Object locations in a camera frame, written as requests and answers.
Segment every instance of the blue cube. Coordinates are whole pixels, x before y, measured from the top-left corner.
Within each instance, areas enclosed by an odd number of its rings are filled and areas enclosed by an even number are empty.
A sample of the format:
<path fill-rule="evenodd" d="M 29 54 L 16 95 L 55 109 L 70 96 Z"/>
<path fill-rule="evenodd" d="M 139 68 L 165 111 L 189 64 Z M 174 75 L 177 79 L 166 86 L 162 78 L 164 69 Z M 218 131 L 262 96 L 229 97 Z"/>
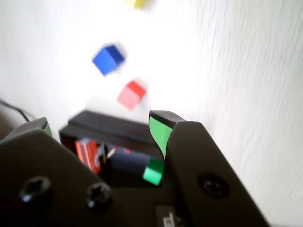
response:
<path fill-rule="evenodd" d="M 93 59 L 93 62 L 102 72 L 103 75 L 108 74 L 118 67 L 124 61 L 124 57 L 120 54 L 115 46 L 107 46 Z"/>

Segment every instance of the yellow cube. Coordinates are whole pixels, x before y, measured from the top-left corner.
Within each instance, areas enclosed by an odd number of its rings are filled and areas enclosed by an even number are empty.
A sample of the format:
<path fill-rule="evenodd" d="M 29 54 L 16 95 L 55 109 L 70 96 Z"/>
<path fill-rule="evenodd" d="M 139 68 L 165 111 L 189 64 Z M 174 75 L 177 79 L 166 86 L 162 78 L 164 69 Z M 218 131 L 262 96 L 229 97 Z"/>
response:
<path fill-rule="evenodd" d="M 124 0 L 124 1 L 127 2 L 128 4 L 130 4 L 131 6 L 135 7 L 135 8 L 140 8 L 145 3 L 145 0 Z"/>

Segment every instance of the red object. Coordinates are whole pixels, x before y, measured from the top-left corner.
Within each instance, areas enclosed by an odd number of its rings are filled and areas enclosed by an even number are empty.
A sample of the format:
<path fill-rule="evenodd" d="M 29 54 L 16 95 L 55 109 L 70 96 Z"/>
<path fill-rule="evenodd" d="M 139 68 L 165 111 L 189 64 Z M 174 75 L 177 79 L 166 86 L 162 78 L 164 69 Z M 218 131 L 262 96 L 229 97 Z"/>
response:
<path fill-rule="evenodd" d="M 138 85 L 135 81 L 130 82 L 122 90 L 118 97 L 118 102 L 127 109 L 133 110 L 145 95 L 146 90 Z"/>
<path fill-rule="evenodd" d="M 83 164 L 90 170 L 98 174 L 101 170 L 101 164 L 98 156 L 98 148 L 94 141 L 76 141 L 76 150 L 78 157 Z"/>

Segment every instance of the screw head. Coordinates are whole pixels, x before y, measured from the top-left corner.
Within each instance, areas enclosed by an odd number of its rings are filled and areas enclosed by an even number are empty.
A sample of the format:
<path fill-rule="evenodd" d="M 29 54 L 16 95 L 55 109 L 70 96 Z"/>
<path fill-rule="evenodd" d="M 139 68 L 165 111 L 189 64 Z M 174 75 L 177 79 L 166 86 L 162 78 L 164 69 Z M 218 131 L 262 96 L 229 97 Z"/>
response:
<path fill-rule="evenodd" d="M 198 184 L 205 194 L 217 199 L 223 199 L 229 193 L 228 184 L 212 173 L 200 174 Z"/>
<path fill-rule="evenodd" d="M 25 203 L 30 203 L 37 200 L 43 195 L 46 195 L 51 188 L 51 181 L 45 176 L 36 176 L 26 181 L 20 192 L 19 197 Z"/>
<path fill-rule="evenodd" d="M 105 208 L 109 204 L 111 196 L 110 187 L 103 182 L 98 182 L 88 188 L 86 202 L 91 209 Z"/>

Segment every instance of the white background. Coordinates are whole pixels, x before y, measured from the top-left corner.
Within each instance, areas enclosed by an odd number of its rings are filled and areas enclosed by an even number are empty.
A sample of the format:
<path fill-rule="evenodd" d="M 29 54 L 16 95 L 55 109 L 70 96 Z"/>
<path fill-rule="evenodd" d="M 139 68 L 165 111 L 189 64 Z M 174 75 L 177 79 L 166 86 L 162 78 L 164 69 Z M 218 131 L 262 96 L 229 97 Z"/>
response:
<path fill-rule="evenodd" d="M 0 98 L 52 132 L 81 109 L 147 122 L 150 109 L 200 121 L 266 218 L 303 225 L 303 1 L 0 0 Z M 91 59 L 126 56 L 106 78 Z M 133 112 L 116 102 L 140 78 Z M 13 126 L 17 113 L 1 108 Z"/>

